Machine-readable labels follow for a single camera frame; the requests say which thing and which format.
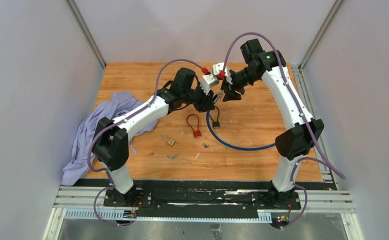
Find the blue cable lock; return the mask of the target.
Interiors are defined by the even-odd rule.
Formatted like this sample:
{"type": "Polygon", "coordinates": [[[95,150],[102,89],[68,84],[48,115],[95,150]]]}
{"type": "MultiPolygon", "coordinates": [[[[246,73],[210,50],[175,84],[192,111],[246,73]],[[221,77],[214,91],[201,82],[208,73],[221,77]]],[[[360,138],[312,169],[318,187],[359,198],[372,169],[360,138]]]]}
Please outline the blue cable lock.
{"type": "Polygon", "coordinates": [[[240,147],[240,146],[235,146],[235,145],[232,145],[230,143],[227,143],[224,140],[222,140],[221,138],[219,138],[219,136],[216,135],[216,133],[214,132],[214,129],[218,129],[220,127],[220,124],[219,124],[220,110],[216,106],[216,103],[222,98],[223,95],[224,95],[224,91],[221,90],[219,93],[216,93],[215,96],[213,97],[214,108],[217,109],[217,112],[218,112],[216,120],[214,120],[210,116],[209,110],[206,112],[206,124],[207,124],[208,130],[210,131],[212,136],[217,141],[219,141],[225,148],[231,148],[231,149],[240,150],[240,151],[260,151],[260,150],[266,150],[266,149],[269,149],[269,148],[276,146],[276,143],[272,143],[272,144],[268,144],[268,145],[261,146],[261,147],[240,147]]]}

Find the black cable lock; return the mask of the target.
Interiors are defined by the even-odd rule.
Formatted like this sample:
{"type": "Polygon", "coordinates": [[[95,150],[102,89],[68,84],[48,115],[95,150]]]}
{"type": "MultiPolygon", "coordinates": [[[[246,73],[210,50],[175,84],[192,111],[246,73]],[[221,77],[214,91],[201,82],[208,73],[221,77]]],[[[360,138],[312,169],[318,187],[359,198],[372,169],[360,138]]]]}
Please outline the black cable lock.
{"type": "Polygon", "coordinates": [[[216,110],[216,118],[213,118],[211,115],[209,115],[209,118],[212,121],[212,128],[219,129],[221,127],[220,121],[219,121],[220,109],[217,106],[215,106],[214,110],[216,110]]]}

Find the red cable lock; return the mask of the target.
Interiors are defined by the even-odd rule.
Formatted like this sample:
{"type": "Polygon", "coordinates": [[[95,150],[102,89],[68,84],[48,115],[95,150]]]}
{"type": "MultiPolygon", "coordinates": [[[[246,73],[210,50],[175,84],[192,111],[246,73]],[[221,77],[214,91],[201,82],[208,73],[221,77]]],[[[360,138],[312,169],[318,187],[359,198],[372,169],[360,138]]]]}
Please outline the red cable lock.
{"type": "Polygon", "coordinates": [[[200,118],[197,114],[189,114],[186,117],[186,123],[192,129],[192,134],[195,139],[202,137],[202,133],[200,131],[200,118]]]}

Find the brass padlock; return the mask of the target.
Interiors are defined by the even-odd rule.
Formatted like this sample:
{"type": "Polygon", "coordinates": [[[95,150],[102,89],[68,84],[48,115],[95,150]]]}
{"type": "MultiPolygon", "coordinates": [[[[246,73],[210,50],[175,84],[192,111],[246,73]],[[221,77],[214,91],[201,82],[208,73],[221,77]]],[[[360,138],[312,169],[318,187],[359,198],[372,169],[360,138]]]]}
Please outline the brass padlock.
{"type": "Polygon", "coordinates": [[[168,136],[168,135],[166,135],[166,134],[163,134],[163,135],[161,136],[161,138],[162,138],[165,142],[167,142],[167,144],[169,144],[170,146],[173,146],[173,145],[176,143],[176,141],[175,141],[173,138],[171,138],[170,136],[168,136]]]}

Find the brass padlock keys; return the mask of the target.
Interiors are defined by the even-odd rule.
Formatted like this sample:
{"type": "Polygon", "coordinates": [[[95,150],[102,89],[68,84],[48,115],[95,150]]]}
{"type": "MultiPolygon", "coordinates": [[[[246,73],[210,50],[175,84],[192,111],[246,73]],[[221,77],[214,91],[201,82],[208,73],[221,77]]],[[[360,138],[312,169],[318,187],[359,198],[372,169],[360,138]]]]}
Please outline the brass padlock keys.
{"type": "Polygon", "coordinates": [[[174,154],[174,155],[167,155],[167,157],[170,159],[170,160],[176,160],[178,158],[179,154],[174,154]]]}

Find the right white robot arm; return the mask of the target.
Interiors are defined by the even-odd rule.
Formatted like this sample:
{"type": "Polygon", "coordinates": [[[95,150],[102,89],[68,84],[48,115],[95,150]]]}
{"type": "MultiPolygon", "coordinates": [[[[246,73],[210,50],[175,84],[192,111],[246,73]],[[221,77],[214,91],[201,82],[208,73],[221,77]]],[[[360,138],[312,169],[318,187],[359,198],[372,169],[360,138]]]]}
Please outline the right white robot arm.
{"type": "Polygon", "coordinates": [[[274,208],[287,204],[294,192],[294,180],[300,160],[306,157],[324,129],[321,119],[315,119],[302,103],[294,88],[286,62],[273,47],[264,51],[258,39],[248,40],[240,48],[247,66],[235,72],[226,62],[212,67],[222,81],[223,101],[241,100],[245,87],[263,81],[271,91],[283,118],[285,132],[275,139],[279,153],[277,172],[272,179],[268,202],[274,208]]]}

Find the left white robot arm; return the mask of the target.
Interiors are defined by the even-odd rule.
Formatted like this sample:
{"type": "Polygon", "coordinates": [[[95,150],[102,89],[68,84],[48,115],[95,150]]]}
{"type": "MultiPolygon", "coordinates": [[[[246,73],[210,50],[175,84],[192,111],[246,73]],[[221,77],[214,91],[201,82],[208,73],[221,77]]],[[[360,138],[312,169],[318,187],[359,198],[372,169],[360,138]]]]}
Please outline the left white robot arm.
{"type": "Polygon", "coordinates": [[[192,105],[200,113],[212,110],[212,87],[218,83],[211,72],[198,78],[193,70],[182,67],[147,102],[120,117],[99,120],[90,152],[103,164],[110,188],[117,191],[116,200],[122,206],[129,207],[136,200],[127,168],[129,141],[149,124],[183,107],[192,105]]]}

